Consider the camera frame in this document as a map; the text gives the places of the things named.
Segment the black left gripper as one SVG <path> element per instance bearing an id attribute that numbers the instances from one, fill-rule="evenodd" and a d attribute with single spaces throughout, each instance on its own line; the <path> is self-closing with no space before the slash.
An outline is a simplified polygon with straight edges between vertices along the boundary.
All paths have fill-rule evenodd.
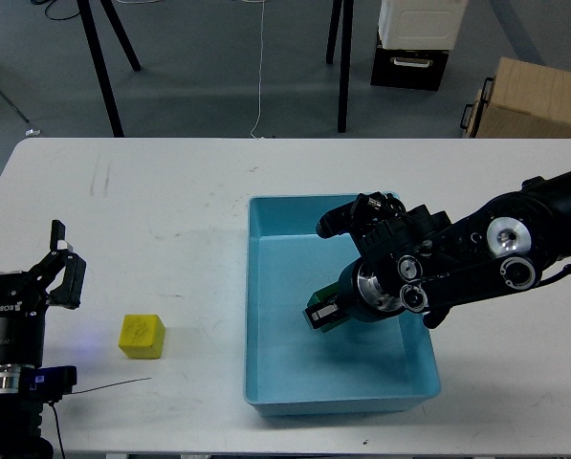
<path id="1" fill-rule="evenodd" d="M 69 310 L 80 306 L 86 262 L 70 251 L 66 226 L 54 219 L 50 252 L 41 261 L 27 271 L 0 273 L 0 365 L 40 367 L 49 304 Z M 61 284 L 48 293 L 61 272 Z"/>

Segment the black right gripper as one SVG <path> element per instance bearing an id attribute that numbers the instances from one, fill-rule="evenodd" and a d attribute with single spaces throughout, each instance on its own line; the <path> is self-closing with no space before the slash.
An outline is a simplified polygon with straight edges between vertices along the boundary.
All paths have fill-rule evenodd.
<path id="1" fill-rule="evenodd" d="M 309 302 L 304 316 L 314 330 L 328 330 L 340 320 L 340 312 L 362 322 L 375 322 L 409 311 L 423 313 L 427 295 L 420 287 L 405 285 L 396 295 L 389 294 L 364 262 L 347 266 L 337 282 L 335 303 Z"/>

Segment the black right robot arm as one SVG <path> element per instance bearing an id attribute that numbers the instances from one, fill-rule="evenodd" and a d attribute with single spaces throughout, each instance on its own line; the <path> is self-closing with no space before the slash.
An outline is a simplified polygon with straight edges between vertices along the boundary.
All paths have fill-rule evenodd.
<path id="1" fill-rule="evenodd" d="M 411 312 L 434 329 L 455 306 L 571 274 L 571 171 L 527 180 L 457 222 L 426 206 L 406 209 L 391 193 L 360 194 L 326 212 L 316 232 L 349 234 L 360 257 L 312 294 L 304 311 L 312 328 Z"/>

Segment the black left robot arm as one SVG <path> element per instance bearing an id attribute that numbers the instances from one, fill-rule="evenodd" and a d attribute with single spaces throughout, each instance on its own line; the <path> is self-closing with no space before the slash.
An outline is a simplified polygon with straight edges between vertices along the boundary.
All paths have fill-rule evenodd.
<path id="1" fill-rule="evenodd" d="M 45 367 L 46 313 L 51 306 L 80 305 L 85 261 L 52 222 L 45 257 L 27 271 L 0 273 L 0 457 L 50 458 L 41 435 L 42 411 L 69 395 L 77 383 L 72 365 Z"/>

